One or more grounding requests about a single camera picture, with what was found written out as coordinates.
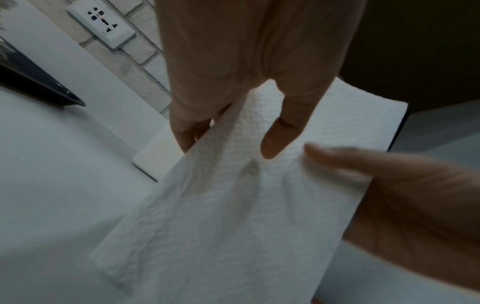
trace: brick wall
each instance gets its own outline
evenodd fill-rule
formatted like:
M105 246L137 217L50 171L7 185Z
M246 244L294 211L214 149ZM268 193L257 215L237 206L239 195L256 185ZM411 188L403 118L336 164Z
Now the brick wall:
M29 0L140 97L169 118L170 86L154 12L154 0L103 0L136 31L118 51L67 13L69 0Z

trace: brick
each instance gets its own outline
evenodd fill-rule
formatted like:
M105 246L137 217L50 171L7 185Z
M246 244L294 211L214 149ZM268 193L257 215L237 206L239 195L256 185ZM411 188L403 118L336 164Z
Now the brick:
M159 54L156 58L150 61L145 66L145 71L149 73L153 78L160 82L167 90L170 91L169 77L167 75L167 64L162 54Z
M157 52L145 39L139 36L129 41L122 49L138 64L144 63Z
M150 40L157 48L162 49L160 40L159 26L155 12L149 7L144 6L130 16L130 21Z
M90 32L85 30L72 16L68 14L67 4L64 0L29 1L77 43L85 42L92 37Z
M109 0L110 3L120 11L120 13L126 15L130 13L134 8L142 4L142 0Z
M170 106L166 107L162 112L162 116L170 120Z
M85 50L157 111L161 112L170 104L171 99L167 93L151 81L144 71L130 62L124 54L111 52L107 46L97 40L87 45Z

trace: power outlet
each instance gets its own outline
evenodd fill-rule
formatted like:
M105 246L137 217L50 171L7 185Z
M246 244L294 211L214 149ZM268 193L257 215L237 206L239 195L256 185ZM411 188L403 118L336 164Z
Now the power outlet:
M77 0L67 11L114 50L136 34L101 0Z

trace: tissue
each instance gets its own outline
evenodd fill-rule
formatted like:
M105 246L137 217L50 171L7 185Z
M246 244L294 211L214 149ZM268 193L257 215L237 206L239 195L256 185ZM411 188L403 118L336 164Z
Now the tissue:
M309 303L368 186L302 159L306 141L386 150L407 105L331 85L274 160L273 81L232 106L92 254L137 303Z

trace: human hand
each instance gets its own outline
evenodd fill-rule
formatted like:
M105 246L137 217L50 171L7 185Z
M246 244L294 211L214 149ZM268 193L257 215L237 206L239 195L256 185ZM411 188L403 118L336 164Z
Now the human hand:
M181 149L222 110L274 79L285 98L261 152L275 157L302 132L337 75L365 2L156 0L170 125Z
M305 145L312 162L373 176L343 238L390 262L480 290L480 175L419 155Z

